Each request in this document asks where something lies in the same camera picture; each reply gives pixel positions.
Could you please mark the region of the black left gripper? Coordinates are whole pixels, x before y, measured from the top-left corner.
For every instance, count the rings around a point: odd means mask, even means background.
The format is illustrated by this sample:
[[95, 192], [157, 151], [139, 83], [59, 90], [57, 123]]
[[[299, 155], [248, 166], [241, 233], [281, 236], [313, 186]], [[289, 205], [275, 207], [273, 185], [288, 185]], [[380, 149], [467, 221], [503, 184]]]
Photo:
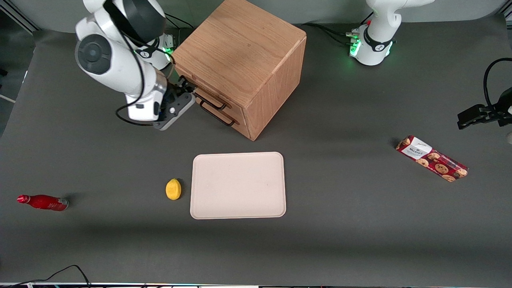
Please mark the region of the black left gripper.
[[483, 104], [476, 104], [458, 114], [459, 130], [466, 129], [476, 124], [486, 124], [498, 121], [499, 126], [512, 124], [512, 88], [503, 91], [494, 104], [494, 109], [502, 117], [498, 119], [493, 115], [489, 116]]

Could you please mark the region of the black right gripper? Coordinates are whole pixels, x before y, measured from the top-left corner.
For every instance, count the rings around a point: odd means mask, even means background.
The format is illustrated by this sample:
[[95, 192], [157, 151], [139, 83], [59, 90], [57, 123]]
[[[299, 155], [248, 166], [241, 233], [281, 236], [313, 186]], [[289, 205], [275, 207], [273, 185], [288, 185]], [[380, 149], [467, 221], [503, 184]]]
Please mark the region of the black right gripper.
[[193, 101], [192, 94], [196, 89], [195, 84], [190, 84], [185, 77], [179, 77], [178, 84], [168, 83], [162, 106], [186, 106]]

